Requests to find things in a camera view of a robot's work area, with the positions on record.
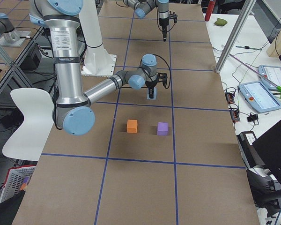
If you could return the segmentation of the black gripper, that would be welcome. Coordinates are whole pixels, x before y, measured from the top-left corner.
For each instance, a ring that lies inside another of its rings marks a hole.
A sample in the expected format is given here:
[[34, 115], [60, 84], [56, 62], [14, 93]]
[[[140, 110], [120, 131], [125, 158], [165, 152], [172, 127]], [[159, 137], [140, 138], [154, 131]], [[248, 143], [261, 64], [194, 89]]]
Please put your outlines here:
[[169, 25], [168, 18], [159, 18], [159, 25], [162, 28], [163, 41], [165, 42], [167, 40], [167, 27]]
[[157, 82], [146, 82], [147, 90], [147, 99], [156, 99], [157, 89], [156, 89]]

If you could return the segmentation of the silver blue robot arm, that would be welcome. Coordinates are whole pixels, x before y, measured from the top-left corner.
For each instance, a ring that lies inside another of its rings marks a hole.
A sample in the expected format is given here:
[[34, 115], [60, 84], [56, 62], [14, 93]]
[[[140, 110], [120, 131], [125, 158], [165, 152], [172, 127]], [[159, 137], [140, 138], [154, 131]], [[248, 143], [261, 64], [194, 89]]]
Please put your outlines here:
[[59, 97], [54, 101], [52, 118], [57, 129], [71, 135], [84, 135], [95, 123], [91, 105], [102, 97], [129, 85], [148, 88], [149, 94], [159, 81], [156, 58], [145, 54], [135, 70], [111, 73], [87, 91], [82, 89], [81, 55], [77, 29], [81, 28], [86, 46], [86, 65], [93, 72], [105, 71], [115, 64], [114, 56], [104, 49], [96, 4], [93, 0], [32, 0], [30, 20], [46, 27], [51, 34], [53, 68]]
[[123, 4], [116, 4], [120, 7], [129, 7], [134, 10], [134, 13], [139, 19], [143, 19], [155, 8], [157, 9], [157, 20], [159, 22], [158, 27], [163, 35], [163, 41], [167, 40], [168, 26], [170, 20], [170, 10], [168, 0], [123, 0]]

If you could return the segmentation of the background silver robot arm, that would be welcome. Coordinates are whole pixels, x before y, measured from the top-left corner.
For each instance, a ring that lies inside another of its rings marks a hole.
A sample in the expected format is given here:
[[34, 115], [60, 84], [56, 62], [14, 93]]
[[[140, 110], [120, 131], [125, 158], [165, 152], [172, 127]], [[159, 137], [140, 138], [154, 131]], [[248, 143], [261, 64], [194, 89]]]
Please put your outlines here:
[[20, 47], [24, 40], [31, 39], [30, 31], [17, 30], [5, 13], [0, 13], [0, 44], [5, 47]]

